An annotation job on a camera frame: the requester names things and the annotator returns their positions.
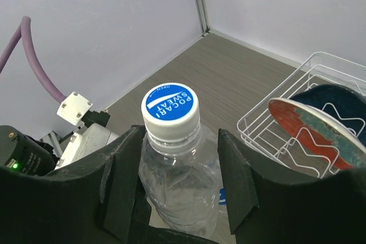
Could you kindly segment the white blue bottle cap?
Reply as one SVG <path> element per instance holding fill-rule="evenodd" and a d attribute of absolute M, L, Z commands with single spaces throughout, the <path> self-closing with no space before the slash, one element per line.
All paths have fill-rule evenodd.
<path fill-rule="evenodd" d="M 148 91 L 141 102 L 147 132 L 161 142 L 187 139 L 200 123 L 197 94 L 181 83 L 163 83 Z"/>

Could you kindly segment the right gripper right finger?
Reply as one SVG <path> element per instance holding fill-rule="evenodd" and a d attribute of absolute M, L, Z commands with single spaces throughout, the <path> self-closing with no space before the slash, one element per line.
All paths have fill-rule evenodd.
<path fill-rule="evenodd" d="M 219 129 L 230 232 L 237 243 L 364 243 L 365 169 L 318 179 Z"/>

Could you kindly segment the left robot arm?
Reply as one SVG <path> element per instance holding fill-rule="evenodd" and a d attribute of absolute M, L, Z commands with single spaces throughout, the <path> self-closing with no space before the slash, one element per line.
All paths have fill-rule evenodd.
<path fill-rule="evenodd" d="M 53 147 L 24 135 L 16 128 L 1 126 L 1 166 L 27 175 L 43 176 L 53 171 L 58 158 Z"/>

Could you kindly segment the clear unlabelled plastic bottle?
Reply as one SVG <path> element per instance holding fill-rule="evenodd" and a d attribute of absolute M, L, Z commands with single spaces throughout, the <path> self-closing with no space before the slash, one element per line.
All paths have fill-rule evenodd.
<path fill-rule="evenodd" d="M 139 176 L 160 218 L 172 229 L 210 238 L 219 214 L 222 189 L 217 136 L 205 125 L 166 154 L 145 136 Z"/>

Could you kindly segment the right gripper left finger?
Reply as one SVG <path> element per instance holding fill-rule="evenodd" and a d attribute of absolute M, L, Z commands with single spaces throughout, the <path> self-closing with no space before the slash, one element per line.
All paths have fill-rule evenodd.
<path fill-rule="evenodd" d="M 44 177 L 1 169 L 2 243 L 139 243 L 151 209 L 138 178 L 145 128 Z"/>

